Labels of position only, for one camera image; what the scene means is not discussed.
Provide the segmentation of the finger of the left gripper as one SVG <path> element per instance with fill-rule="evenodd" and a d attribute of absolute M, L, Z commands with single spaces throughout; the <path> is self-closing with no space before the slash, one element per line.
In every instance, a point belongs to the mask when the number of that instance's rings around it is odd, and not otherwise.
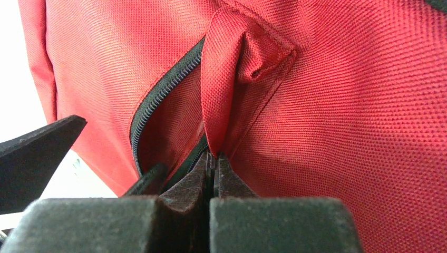
<path fill-rule="evenodd" d="M 71 115 L 1 143 L 1 214 L 22 212 L 41 196 L 86 124 Z"/>
<path fill-rule="evenodd" d="M 167 175 L 167 166 L 157 163 L 134 183 L 123 196 L 159 195 Z"/>

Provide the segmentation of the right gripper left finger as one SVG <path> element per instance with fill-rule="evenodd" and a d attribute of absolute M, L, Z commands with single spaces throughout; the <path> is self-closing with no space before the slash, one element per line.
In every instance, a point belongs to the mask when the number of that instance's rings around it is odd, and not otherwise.
<path fill-rule="evenodd" d="M 33 202 L 1 252 L 208 252 L 205 151 L 159 196 Z"/>

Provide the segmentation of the red student backpack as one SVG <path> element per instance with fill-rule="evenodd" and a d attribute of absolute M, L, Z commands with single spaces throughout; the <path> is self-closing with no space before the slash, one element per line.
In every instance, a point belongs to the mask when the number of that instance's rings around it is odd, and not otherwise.
<path fill-rule="evenodd" d="M 117 195 L 206 151 L 325 196 L 367 252 L 446 252 L 446 2 L 19 1 L 49 122 Z"/>

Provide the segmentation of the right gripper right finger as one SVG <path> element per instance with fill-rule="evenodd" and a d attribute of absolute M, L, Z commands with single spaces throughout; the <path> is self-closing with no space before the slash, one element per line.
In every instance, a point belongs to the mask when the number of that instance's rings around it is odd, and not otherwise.
<path fill-rule="evenodd" d="M 221 154 L 210 200 L 211 252 L 362 252 L 351 213 L 334 198 L 262 198 Z"/>

